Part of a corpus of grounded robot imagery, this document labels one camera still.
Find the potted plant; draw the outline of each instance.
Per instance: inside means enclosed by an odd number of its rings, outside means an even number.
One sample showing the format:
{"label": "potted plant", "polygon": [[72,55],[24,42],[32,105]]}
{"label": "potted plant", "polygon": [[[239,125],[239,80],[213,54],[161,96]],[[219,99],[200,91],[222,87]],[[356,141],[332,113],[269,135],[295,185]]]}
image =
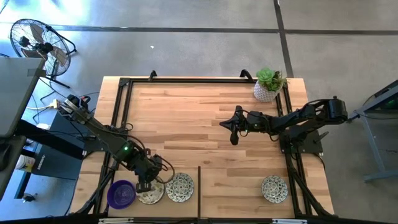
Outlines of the potted plant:
{"label": "potted plant", "polygon": [[281,71],[263,68],[257,72],[258,80],[254,86],[254,97],[260,102],[271,102],[286,83]]}

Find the white plant pot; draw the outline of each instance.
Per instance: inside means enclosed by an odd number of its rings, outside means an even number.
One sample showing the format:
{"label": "white plant pot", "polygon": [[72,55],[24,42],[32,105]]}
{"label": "white plant pot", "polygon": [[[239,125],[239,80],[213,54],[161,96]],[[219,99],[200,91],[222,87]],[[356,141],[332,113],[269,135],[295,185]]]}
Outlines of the white plant pot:
{"label": "white plant pot", "polygon": [[278,95],[281,88],[282,85],[277,91],[268,91],[266,87],[263,87],[257,81],[254,85],[254,97],[260,102],[271,102]]}

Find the concrete floor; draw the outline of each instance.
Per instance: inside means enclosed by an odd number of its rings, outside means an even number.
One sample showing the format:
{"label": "concrete floor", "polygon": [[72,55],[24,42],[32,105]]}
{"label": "concrete floor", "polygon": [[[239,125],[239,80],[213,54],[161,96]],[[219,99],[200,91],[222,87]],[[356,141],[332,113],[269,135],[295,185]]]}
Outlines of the concrete floor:
{"label": "concrete floor", "polygon": [[[279,2],[286,29],[398,29],[395,0]],[[72,26],[277,29],[273,0],[10,0],[0,14],[1,53],[15,56],[8,39],[10,22],[22,18]],[[78,95],[98,91],[104,75],[149,75],[156,70],[162,76],[237,76],[243,68],[252,74],[265,66],[285,70],[278,34],[60,33],[74,41],[79,52],[59,80],[72,86],[72,92]],[[294,76],[304,78],[309,100],[338,95],[348,111],[398,78],[397,41],[396,35],[287,35]],[[70,92],[54,86],[65,95]],[[48,92],[45,85],[39,85],[35,96]],[[31,111],[24,115],[26,119],[31,116]],[[53,111],[41,116],[44,122],[52,117]],[[398,222],[398,180],[363,182],[363,175],[377,169],[361,123],[323,130],[330,132],[323,147],[335,213],[346,218]],[[13,182],[17,181],[18,174],[14,174]],[[0,220],[63,215],[74,183],[60,181],[35,176],[29,192],[39,192],[42,198],[25,204],[13,200],[8,188],[0,210],[10,212],[1,212]],[[20,212],[12,213],[11,208]]]}

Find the wooden table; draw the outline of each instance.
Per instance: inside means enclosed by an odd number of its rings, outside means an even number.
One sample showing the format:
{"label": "wooden table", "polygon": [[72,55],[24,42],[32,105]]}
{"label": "wooden table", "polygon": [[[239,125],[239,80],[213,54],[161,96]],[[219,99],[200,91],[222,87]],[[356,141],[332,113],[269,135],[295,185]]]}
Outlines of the wooden table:
{"label": "wooden table", "polygon": [[[111,123],[119,79],[104,77],[95,113],[95,118],[103,124]],[[293,110],[301,108],[307,102],[304,81],[290,78],[288,82]],[[130,134],[143,141],[152,153],[171,162],[177,172],[190,174],[195,193],[184,203],[172,202],[166,193],[155,205],[143,205],[136,200],[125,210],[110,208],[109,216],[196,217],[197,200],[201,197],[202,218],[294,217],[290,193],[280,204],[268,202],[261,194],[261,182],[268,175],[281,176],[289,185],[279,143],[272,142],[267,134],[250,133],[240,137],[237,146],[232,146],[230,131],[219,126],[220,121],[232,117],[236,105],[277,116],[275,101],[258,102],[250,84],[135,83],[127,119],[134,125]],[[71,212],[77,211],[97,187],[103,157],[103,152],[96,152],[83,161]],[[333,213],[322,163],[311,154],[302,154],[302,157],[308,188],[323,207]],[[197,194],[198,166],[201,167],[201,195]],[[162,172],[163,179],[169,175]],[[116,172],[114,179],[136,181],[132,172],[123,169]],[[302,193],[296,186],[300,208],[304,211]],[[105,205],[106,190],[101,211]]]}

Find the purple bowl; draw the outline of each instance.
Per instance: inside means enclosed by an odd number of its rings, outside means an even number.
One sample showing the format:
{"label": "purple bowl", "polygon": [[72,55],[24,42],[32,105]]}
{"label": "purple bowl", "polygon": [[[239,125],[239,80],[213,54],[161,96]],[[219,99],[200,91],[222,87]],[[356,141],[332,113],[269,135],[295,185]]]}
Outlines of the purple bowl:
{"label": "purple bowl", "polygon": [[111,185],[106,195],[110,207],[125,209],[136,199],[136,188],[126,180],[118,180]]}

